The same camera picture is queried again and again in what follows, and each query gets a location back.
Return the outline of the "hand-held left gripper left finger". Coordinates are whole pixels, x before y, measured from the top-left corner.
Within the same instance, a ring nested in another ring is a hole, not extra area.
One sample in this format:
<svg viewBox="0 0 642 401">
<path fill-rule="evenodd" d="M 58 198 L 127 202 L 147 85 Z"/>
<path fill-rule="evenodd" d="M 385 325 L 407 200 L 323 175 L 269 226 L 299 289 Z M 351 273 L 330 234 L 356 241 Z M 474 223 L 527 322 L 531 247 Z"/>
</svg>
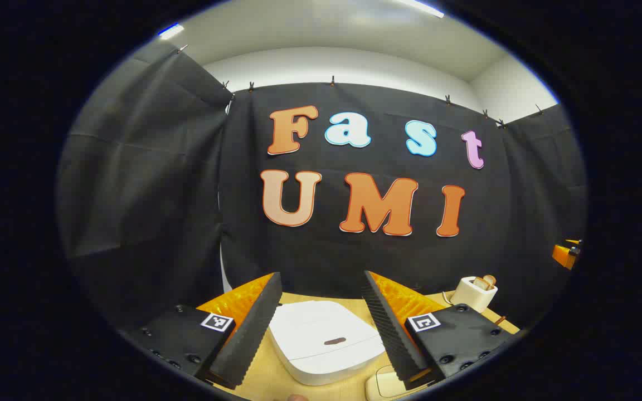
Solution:
<svg viewBox="0 0 642 401">
<path fill-rule="evenodd" d="M 241 385 L 282 295 L 271 272 L 203 305 L 174 305 L 127 328 L 127 339 L 174 371 L 229 390 Z"/>
</svg>

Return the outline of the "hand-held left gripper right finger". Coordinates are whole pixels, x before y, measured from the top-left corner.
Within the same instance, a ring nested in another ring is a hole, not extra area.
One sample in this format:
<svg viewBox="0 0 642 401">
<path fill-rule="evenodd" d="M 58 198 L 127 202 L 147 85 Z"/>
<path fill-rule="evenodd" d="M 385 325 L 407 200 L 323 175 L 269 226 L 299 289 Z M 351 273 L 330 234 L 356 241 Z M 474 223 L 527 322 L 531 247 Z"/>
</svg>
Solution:
<svg viewBox="0 0 642 401">
<path fill-rule="evenodd" d="M 362 298 L 407 390 L 458 375 L 514 337 L 469 305 L 443 306 L 375 272 L 364 276 Z"/>
</svg>

